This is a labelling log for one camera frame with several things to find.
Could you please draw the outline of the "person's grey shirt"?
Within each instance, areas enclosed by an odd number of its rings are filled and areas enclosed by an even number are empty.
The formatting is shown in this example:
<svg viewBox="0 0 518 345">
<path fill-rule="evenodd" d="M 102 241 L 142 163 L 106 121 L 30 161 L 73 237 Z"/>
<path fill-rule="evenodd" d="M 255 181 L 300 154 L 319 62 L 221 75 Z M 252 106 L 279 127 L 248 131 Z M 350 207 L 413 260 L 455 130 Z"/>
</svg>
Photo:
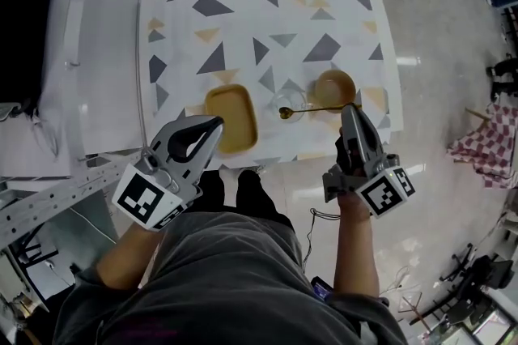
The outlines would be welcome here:
<svg viewBox="0 0 518 345">
<path fill-rule="evenodd" d="M 77 276 L 55 345 L 406 345 L 379 300 L 322 300 L 300 268 L 293 230 L 231 212 L 185 213 L 169 226 L 148 282 Z"/>
</svg>

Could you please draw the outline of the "brown round bowl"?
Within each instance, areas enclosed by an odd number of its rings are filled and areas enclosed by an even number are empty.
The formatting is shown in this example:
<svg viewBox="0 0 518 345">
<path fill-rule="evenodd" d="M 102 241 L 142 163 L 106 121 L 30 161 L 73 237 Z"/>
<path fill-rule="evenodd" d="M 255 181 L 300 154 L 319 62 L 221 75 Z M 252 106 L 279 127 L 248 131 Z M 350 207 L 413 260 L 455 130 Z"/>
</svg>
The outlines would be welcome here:
<svg viewBox="0 0 518 345">
<path fill-rule="evenodd" d="M 308 100 L 318 109 L 339 113 L 356 97 L 353 79 L 344 71 L 332 69 L 320 74 L 308 90 Z"/>
</svg>

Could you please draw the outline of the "dark blue device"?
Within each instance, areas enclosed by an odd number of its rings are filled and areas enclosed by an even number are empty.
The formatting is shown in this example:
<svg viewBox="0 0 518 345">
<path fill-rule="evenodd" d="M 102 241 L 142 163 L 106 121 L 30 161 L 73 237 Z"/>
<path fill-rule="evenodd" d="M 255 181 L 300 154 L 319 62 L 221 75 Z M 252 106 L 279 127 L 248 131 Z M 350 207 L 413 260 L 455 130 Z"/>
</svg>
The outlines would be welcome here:
<svg viewBox="0 0 518 345">
<path fill-rule="evenodd" d="M 321 300 L 325 300 L 333 293 L 333 288 L 319 276 L 312 278 L 311 285 L 316 296 L 318 296 Z"/>
</svg>

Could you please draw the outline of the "checkered cloth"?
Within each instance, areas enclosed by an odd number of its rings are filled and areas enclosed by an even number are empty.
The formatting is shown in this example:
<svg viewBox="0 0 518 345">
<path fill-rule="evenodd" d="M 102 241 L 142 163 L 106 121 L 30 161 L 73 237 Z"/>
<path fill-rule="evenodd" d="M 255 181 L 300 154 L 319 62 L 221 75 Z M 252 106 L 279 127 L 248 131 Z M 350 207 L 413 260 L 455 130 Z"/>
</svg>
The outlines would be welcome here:
<svg viewBox="0 0 518 345">
<path fill-rule="evenodd" d="M 469 164 L 489 189 L 518 187 L 518 109 L 491 103 L 484 113 L 465 112 L 480 124 L 453 141 L 447 154 L 458 164 Z"/>
</svg>

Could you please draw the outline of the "person's black trousers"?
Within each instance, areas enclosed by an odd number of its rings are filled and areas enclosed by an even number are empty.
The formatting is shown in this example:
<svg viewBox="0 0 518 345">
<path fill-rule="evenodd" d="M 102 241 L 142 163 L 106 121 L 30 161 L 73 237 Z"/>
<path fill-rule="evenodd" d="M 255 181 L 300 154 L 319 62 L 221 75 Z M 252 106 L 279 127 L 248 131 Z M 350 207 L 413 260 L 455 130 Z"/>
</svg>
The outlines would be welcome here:
<svg viewBox="0 0 518 345">
<path fill-rule="evenodd" d="M 259 174 L 245 170 L 238 176 L 236 205 L 225 204 L 225 188 L 218 171 L 202 174 L 203 195 L 195 200 L 190 213 L 212 219 L 217 225 L 227 226 L 239 238 L 252 240 L 295 240 L 291 221 L 279 213 L 274 201 L 264 190 Z"/>
</svg>

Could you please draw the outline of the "person's left forearm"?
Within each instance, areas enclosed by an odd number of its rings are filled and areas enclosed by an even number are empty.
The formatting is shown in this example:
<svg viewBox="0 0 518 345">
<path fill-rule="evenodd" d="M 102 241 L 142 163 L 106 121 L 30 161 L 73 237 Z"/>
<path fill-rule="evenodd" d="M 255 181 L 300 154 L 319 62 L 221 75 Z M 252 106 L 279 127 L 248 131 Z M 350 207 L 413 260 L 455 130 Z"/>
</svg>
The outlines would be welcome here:
<svg viewBox="0 0 518 345">
<path fill-rule="evenodd" d="M 136 289 L 162 239 L 162 232 L 152 232 L 136 223 L 131 224 L 96 264 L 96 272 L 102 283 L 117 290 Z"/>
</svg>

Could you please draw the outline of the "small gold spoon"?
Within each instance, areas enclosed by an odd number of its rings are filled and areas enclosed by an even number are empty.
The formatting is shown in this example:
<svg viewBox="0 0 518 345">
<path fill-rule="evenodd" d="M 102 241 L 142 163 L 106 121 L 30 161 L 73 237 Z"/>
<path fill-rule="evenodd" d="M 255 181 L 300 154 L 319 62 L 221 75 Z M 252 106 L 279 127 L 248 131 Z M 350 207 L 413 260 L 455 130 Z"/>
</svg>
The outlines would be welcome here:
<svg viewBox="0 0 518 345">
<path fill-rule="evenodd" d="M 331 106 L 331 107 L 313 108 L 313 109 L 297 109 L 297 110 L 294 110 L 294 109 L 291 109 L 291 108 L 288 108 L 288 107 L 281 107 L 278 110 L 278 113 L 279 113 L 279 116 L 280 116 L 281 119 L 287 120 L 287 119 L 291 118 L 296 113 L 310 113 L 310 112 L 319 112 L 319 111 L 338 111 L 338 112 L 341 112 L 345 107 L 346 107 L 345 104 L 342 105 L 342 106 Z"/>
</svg>

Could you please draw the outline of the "brown rectangular tray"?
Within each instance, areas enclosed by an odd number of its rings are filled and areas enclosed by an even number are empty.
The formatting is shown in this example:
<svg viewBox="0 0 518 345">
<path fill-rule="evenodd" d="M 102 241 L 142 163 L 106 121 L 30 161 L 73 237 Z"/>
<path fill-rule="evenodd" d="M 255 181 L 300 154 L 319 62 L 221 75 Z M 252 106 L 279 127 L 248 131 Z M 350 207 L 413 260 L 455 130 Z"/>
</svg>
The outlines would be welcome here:
<svg viewBox="0 0 518 345">
<path fill-rule="evenodd" d="M 210 90 L 205 98 L 206 114 L 223 119 L 223 137 L 219 151 L 234 155 L 248 151 L 258 140 L 257 120 L 248 90 L 228 84 Z"/>
</svg>

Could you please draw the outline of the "black office chair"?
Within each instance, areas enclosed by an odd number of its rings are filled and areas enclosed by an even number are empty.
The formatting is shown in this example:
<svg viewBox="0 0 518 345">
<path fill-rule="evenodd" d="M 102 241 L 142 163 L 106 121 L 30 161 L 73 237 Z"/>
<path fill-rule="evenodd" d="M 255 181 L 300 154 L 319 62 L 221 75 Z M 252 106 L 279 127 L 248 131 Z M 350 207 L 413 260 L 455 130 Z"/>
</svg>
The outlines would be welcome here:
<svg viewBox="0 0 518 345">
<path fill-rule="evenodd" d="M 512 260 L 496 261 L 488 255 L 476 258 L 476 252 L 475 246 L 468 243 L 463 255 L 451 256 L 454 269 L 439 277 L 440 282 L 452 284 L 456 298 L 467 297 L 482 288 L 504 289 L 514 277 Z"/>
</svg>

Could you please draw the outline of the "white metal shelf rack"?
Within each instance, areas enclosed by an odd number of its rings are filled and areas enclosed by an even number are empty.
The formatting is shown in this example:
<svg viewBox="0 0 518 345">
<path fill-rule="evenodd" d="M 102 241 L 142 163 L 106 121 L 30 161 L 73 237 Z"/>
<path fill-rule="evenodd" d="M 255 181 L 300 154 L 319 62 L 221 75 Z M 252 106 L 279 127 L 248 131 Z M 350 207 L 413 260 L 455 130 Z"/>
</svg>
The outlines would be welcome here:
<svg viewBox="0 0 518 345">
<path fill-rule="evenodd" d="M 138 159 L 146 118 L 171 95 L 164 65 L 144 54 L 167 35 L 149 1 L 50 0 L 40 99 L 0 122 L 0 320 L 44 303 L 28 266 L 49 255 L 33 237 Z"/>
</svg>

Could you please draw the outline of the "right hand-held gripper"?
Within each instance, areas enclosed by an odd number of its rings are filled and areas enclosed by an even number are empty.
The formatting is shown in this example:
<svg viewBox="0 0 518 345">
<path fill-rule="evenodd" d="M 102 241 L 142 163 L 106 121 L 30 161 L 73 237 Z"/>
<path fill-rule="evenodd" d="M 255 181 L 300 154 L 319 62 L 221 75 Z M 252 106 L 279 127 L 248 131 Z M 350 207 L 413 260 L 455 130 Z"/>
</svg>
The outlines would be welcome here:
<svg viewBox="0 0 518 345">
<path fill-rule="evenodd" d="M 354 193 L 380 218 L 415 194 L 397 154 L 382 147 L 376 128 L 354 104 L 342 109 L 342 131 L 335 142 L 335 165 L 322 176 L 325 201 Z"/>
</svg>

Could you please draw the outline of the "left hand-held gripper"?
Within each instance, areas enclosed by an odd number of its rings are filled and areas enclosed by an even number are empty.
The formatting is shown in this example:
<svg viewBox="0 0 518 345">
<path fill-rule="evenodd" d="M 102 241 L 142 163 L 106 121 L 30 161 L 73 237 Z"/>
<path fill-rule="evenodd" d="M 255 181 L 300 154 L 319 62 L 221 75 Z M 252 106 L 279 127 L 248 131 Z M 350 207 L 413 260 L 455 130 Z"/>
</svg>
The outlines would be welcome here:
<svg viewBox="0 0 518 345">
<path fill-rule="evenodd" d="M 202 195 L 198 182 L 222 135 L 221 117 L 170 121 L 153 139 L 153 151 L 142 151 L 135 165 L 127 165 L 113 204 L 146 230 L 164 229 Z"/>
</svg>

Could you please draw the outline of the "person's right forearm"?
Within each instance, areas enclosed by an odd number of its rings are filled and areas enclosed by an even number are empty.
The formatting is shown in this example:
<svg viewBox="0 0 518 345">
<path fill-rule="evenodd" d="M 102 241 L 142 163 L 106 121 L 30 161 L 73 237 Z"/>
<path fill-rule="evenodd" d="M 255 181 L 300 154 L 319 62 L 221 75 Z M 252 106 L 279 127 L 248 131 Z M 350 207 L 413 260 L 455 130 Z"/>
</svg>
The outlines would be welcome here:
<svg viewBox="0 0 518 345">
<path fill-rule="evenodd" d="M 380 282 L 373 249 L 370 211 L 359 196 L 338 196 L 340 209 L 335 292 L 378 297 Z"/>
</svg>

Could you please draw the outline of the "clear glass cup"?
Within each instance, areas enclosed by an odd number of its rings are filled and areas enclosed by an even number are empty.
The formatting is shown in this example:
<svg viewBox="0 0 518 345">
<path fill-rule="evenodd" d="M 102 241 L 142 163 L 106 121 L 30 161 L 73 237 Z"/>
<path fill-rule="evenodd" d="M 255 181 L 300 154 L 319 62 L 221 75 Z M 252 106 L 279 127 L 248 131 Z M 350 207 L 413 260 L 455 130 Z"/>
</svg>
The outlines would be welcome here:
<svg viewBox="0 0 518 345">
<path fill-rule="evenodd" d="M 289 118 L 281 117 L 279 109 L 287 107 L 295 111 Z M 311 109 L 312 104 L 307 101 L 306 94 L 291 88 L 280 89 L 270 101 L 270 112 L 273 119 L 284 124 L 298 122 L 306 113 L 303 109 Z"/>
</svg>

